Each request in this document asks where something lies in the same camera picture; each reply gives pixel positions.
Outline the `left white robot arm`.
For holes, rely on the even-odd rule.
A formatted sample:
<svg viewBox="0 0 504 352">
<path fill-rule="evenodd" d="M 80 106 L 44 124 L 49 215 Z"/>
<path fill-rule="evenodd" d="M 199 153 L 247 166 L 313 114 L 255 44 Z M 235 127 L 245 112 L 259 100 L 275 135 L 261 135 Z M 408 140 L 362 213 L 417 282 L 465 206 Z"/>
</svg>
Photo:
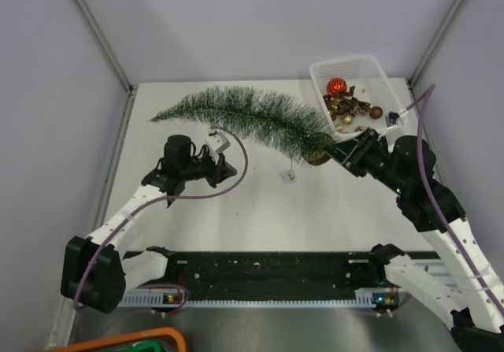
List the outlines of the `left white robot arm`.
<svg viewBox="0 0 504 352">
<path fill-rule="evenodd" d="M 186 200 L 188 182 L 205 180 L 211 188 L 236 176 L 224 151 L 231 132 L 213 128 L 200 149 L 186 135 L 171 135 L 163 155 L 141 180 L 133 196 L 101 227 L 86 237 L 71 238 L 65 248 L 61 294 L 75 310 L 101 313 L 116 309 L 127 291 L 153 280 L 170 286 L 178 267 L 163 247 L 149 247 L 133 257 L 128 248 L 146 227 L 176 200 Z"/>
</svg>

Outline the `small green christmas tree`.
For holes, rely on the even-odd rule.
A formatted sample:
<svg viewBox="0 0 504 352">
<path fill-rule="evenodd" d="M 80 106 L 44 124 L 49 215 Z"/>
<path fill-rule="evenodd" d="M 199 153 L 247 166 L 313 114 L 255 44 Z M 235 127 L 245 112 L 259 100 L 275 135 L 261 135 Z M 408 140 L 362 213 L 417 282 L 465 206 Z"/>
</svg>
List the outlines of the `small green christmas tree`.
<svg viewBox="0 0 504 352">
<path fill-rule="evenodd" d="M 337 155 L 322 112 L 296 97 L 245 86 L 214 86 L 185 95 L 159 111 L 152 123 L 182 120 L 219 128 L 274 149 L 295 163 Z"/>
</svg>

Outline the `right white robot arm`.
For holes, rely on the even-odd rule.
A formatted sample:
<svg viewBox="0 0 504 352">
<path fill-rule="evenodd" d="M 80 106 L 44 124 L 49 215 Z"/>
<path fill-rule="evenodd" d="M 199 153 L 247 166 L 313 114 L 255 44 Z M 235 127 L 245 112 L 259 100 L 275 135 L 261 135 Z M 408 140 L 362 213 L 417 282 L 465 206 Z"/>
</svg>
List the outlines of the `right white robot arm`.
<svg viewBox="0 0 504 352">
<path fill-rule="evenodd" d="M 462 351 L 503 349 L 503 282 L 480 249 L 454 193 L 434 179 L 436 155 L 420 136 L 399 137 L 392 148 L 368 129 L 324 152 L 356 177 L 370 175 L 392 190 L 401 214 L 434 249 L 456 287 L 418 266 L 397 246 L 376 245 L 367 273 L 376 285 L 409 292 L 447 327 Z"/>
</svg>

